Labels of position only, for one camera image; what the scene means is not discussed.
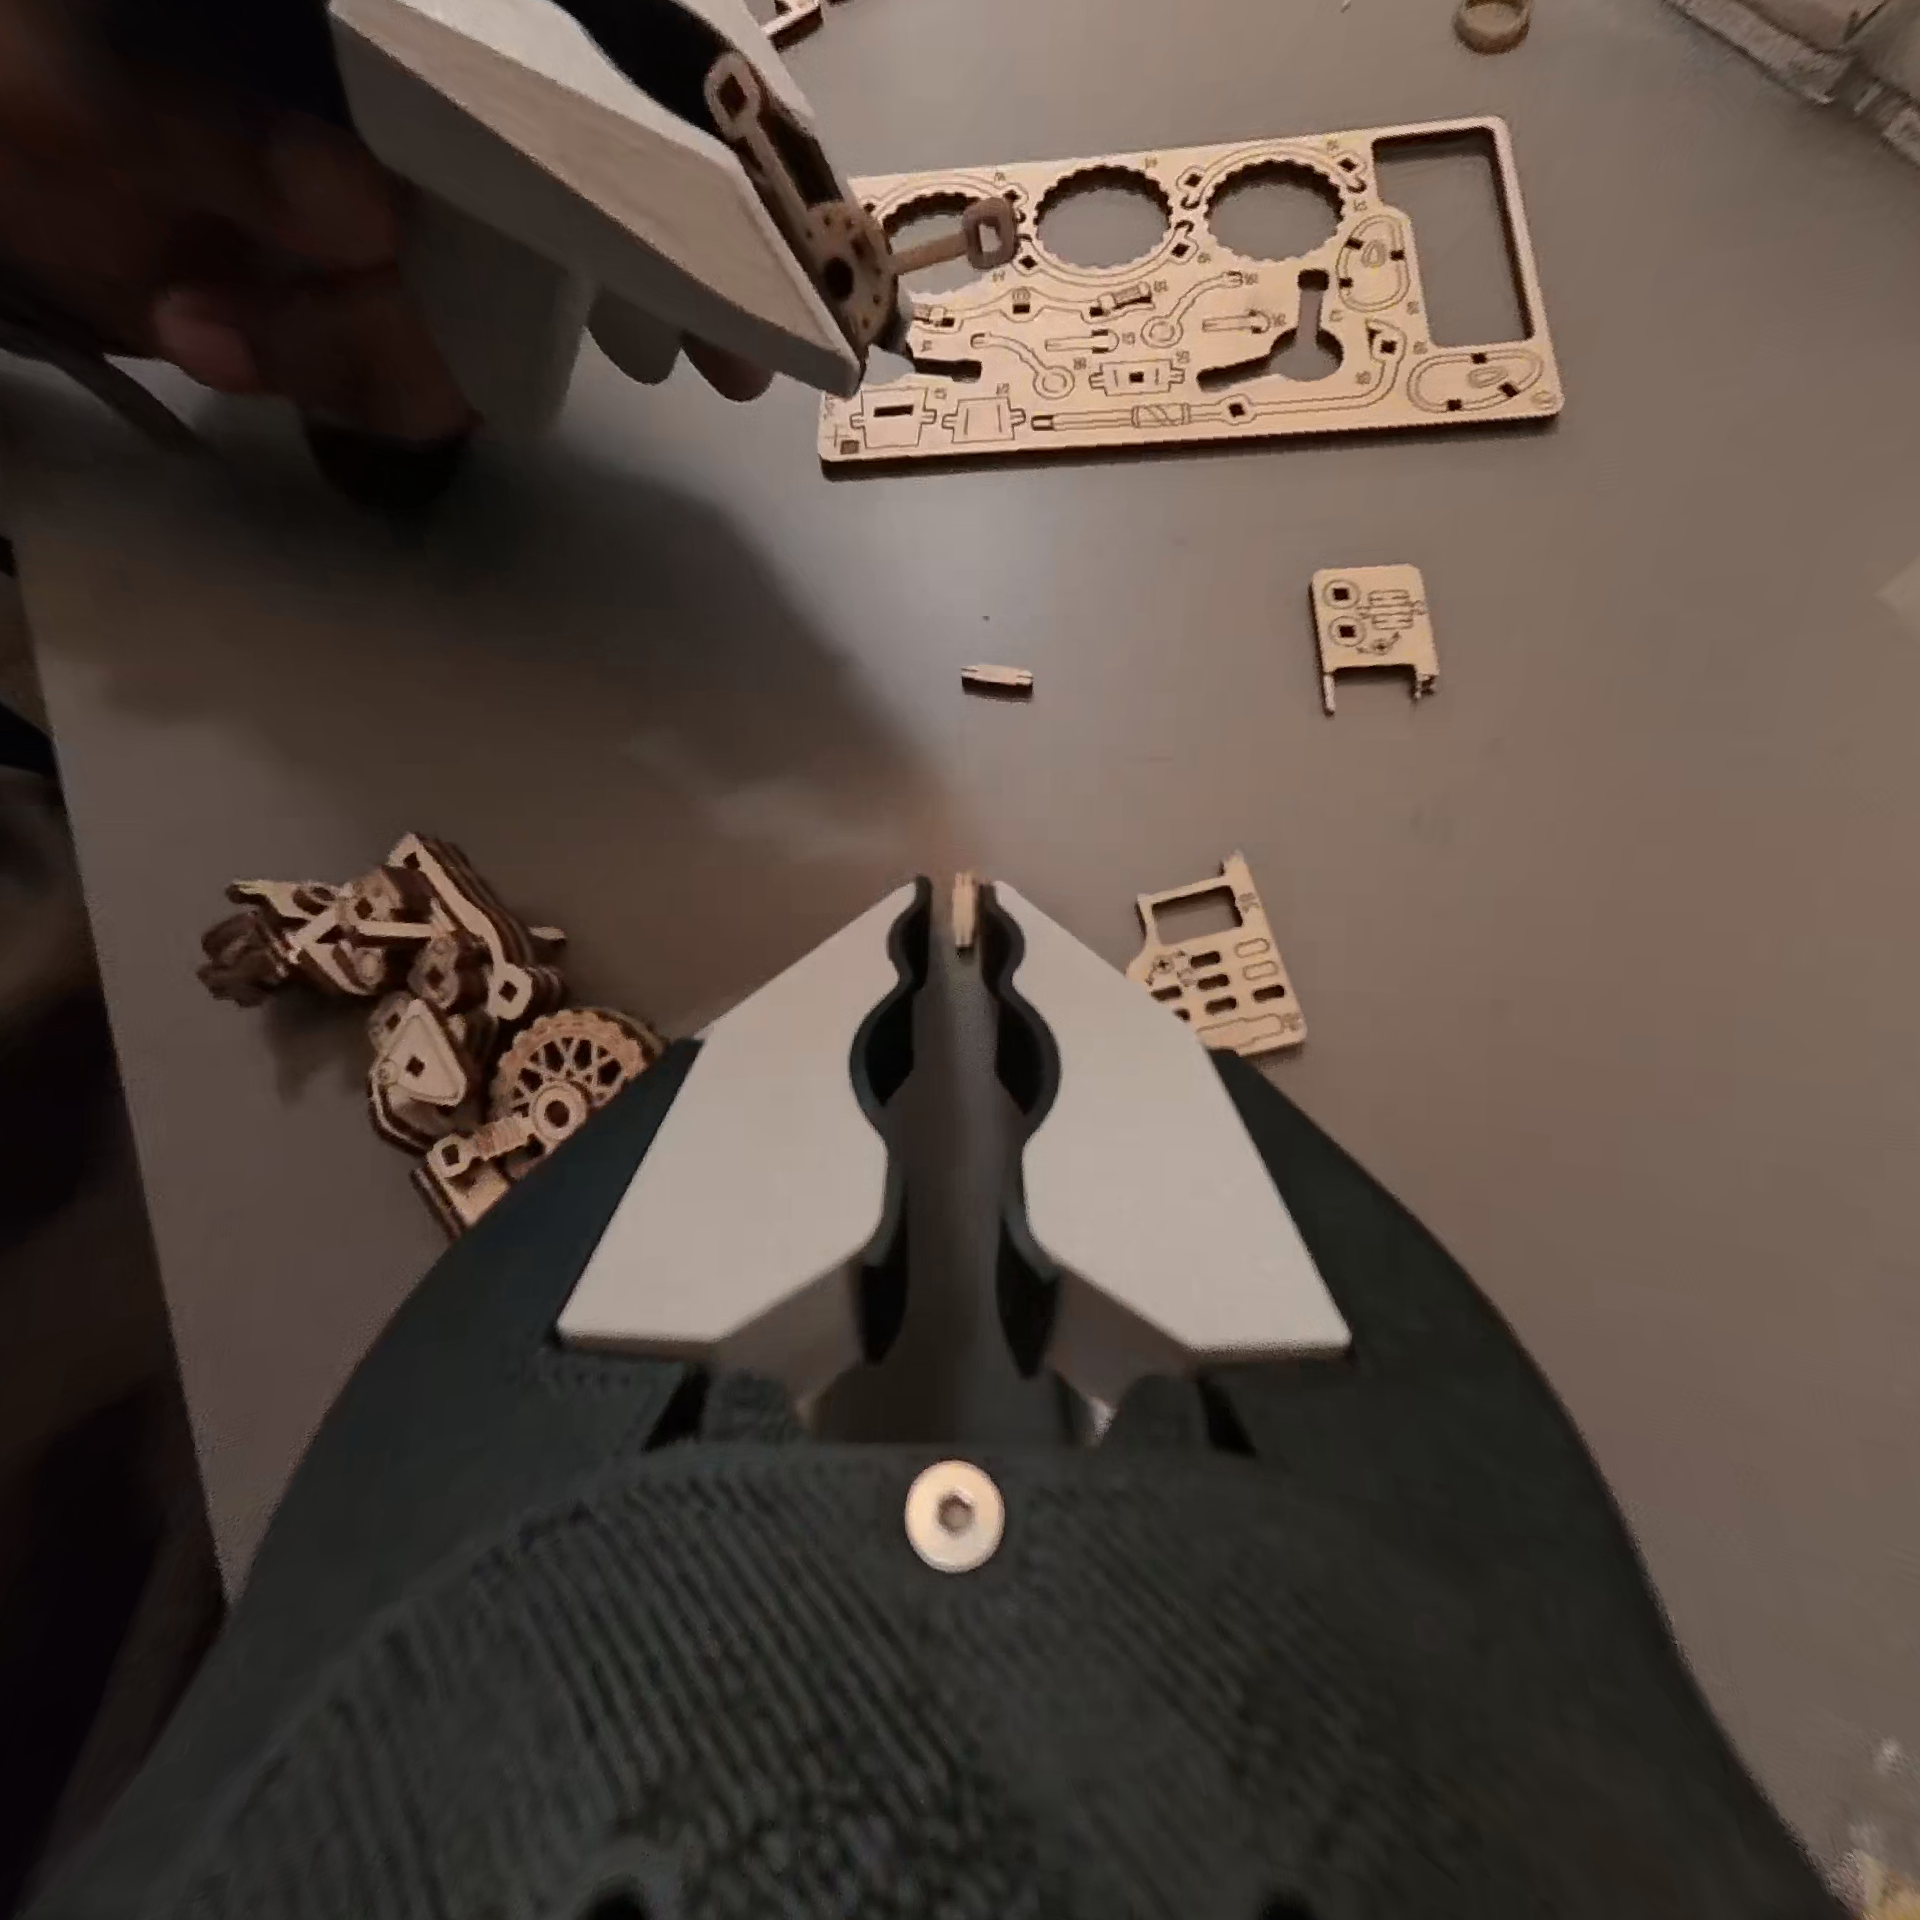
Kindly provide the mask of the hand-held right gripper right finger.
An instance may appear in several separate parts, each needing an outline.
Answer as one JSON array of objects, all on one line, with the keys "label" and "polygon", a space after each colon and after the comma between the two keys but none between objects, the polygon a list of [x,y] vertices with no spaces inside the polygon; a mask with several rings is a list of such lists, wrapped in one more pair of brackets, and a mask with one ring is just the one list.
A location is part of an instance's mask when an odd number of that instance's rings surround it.
[{"label": "hand-held right gripper right finger", "polygon": [[993,1239],[1017,1377],[1113,1414],[1148,1377],[1344,1355],[1351,1329],[1214,1045],[1014,886],[979,886],[973,917],[1017,1106]]}]

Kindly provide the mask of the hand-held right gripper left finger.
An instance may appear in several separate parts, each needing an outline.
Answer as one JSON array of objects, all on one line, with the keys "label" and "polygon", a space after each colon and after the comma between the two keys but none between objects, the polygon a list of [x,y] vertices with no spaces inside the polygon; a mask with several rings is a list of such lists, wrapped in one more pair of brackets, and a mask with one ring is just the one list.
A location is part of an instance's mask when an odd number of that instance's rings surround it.
[{"label": "hand-held right gripper left finger", "polygon": [[907,1175],[886,1117],[912,1071],[928,941],[930,886],[907,879],[697,1036],[557,1314],[570,1352],[820,1397],[894,1345]]}]

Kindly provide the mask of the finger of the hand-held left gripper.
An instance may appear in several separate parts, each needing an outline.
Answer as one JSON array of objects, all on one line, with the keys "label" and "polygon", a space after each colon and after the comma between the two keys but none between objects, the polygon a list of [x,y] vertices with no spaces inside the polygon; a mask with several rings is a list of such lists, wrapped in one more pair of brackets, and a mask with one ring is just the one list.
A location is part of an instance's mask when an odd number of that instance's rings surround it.
[{"label": "finger of the hand-held left gripper", "polygon": [[672,202],[672,24],[672,9],[324,9],[377,166],[581,275],[618,368],[658,380],[705,342],[846,399],[864,366],[759,187]]},{"label": "finger of the hand-held left gripper", "polygon": [[840,175],[820,147],[806,90],[778,64],[750,9],[672,9],[672,202],[742,202],[722,175],[742,175],[761,202],[787,181],[797,202],[840,202]]}]

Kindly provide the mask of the wooden crank assembly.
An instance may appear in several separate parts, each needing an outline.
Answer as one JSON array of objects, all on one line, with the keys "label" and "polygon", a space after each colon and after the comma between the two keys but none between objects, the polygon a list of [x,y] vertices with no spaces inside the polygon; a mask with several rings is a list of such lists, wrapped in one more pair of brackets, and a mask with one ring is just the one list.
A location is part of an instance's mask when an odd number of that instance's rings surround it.
[{"label": "wooden crank assembly", "polygon": [[820,138],[761,90],[742,54],[712,54],[705,76],[705,101],[712,132],[731,147],[739,172],[750,175],[759,202],[771,204],[777,230],[797,252],[809,291],[846,336],[855,366],[870,348],[901,348],[907,303],[901,279],[967,259],[973,275],[1000,275],[1017,259],[1017,210],[1007,194],[967,202],[954,230],[894,251],[827,172]]}]

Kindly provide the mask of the wooden model assembly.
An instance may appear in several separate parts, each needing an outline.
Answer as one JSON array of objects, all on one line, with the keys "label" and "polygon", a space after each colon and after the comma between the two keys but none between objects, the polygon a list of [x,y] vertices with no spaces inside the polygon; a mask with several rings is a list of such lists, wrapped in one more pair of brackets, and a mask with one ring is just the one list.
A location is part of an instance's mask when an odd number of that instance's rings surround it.
[{"label": "wooden model assembly", "polygon": [[476,1228],[658,1051],[658,1031],[574,1008],[564,927],[519,922],[444,833],[397,833],[370,871],[233,879],[202,934],[202,986],[261,1008],[282,986],[370,1016],[370,1127],[411,1156],[444,1237]]}]

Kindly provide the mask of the grey desk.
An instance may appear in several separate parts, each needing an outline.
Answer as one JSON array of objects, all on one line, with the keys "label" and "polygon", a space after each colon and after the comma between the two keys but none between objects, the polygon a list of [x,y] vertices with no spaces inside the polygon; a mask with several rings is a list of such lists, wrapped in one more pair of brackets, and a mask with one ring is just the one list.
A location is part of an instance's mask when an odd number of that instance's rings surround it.
[{"label": "grey desk", "polygon": [[[6,368],[6,501],[209,1540],[248,1575],[444,1246],[354,1031],[192,980],[229,879],[460,843],[687,1036],[973,865],[1103,966],[1245,852],[1280,1082],[1493,1298],[1789,1822],[1911,1822],[1911,172],[1672,9],[837,9],[846,175],[1499,117],[1560,416],[827,480],[581,350],[426,527],[273,408]],[[1305,577],[1418,561],[1437,692]],[[960,665],[1030,665],[1023,700]]]}]

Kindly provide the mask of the person's left hand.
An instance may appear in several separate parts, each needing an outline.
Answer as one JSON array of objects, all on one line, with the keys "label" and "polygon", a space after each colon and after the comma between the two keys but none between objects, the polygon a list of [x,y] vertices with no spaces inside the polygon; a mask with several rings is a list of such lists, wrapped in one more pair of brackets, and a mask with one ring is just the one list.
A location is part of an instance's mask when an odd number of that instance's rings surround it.
[{"label": "person's left hand", "polygon": [[377,512],[426,512],[474,441],[377,157],[317,117],[156,75],[6,76],[6,350],[161,441],[181,421],[118,366],[282,399],[323,480]]}]

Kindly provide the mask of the slotted wooden sheet fragment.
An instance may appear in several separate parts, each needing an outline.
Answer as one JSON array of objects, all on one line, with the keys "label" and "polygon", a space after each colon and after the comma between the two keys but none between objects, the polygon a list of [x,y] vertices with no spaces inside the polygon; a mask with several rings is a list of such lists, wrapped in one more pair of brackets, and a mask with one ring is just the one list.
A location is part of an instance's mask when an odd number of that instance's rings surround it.
[{"label": "slotted wooden sheet fragment", "polygon": [[1214,1051],[1269,1062],[1305,1045],[1305,1016],[1269,941],[1245,852],[1214,879],[1138,899],[1138,980]]}]

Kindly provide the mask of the large wooden puzzle sheet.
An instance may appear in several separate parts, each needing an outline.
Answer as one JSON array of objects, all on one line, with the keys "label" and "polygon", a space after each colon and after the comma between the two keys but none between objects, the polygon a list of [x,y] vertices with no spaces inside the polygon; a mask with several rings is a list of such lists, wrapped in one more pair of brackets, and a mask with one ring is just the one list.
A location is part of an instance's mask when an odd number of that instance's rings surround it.
[{"label": "large wooden puzzle sheet", "polygon": [[[1379,157],[1477,138],[1511,342],[1443,348]],[[912,294],[907,376],[822,399],[822,465],[1305,441],[1560,413],[1499,117],[857,175],[886,230],[1007,194],[1014,268]]]}]

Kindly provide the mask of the small wooden sheet fragment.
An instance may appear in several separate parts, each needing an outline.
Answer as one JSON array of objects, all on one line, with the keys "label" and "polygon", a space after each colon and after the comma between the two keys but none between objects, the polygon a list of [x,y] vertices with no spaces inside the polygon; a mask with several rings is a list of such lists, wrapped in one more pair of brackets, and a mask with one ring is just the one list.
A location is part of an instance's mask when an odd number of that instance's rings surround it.
[{"label": "small wooden sheet fragment", "polygon": [[1318,706],[1340,706],[1340,674],[1406,674],[1411,700],[1437,692],[1437,622],[1418,561],[1351,561],[1305,577]]}]

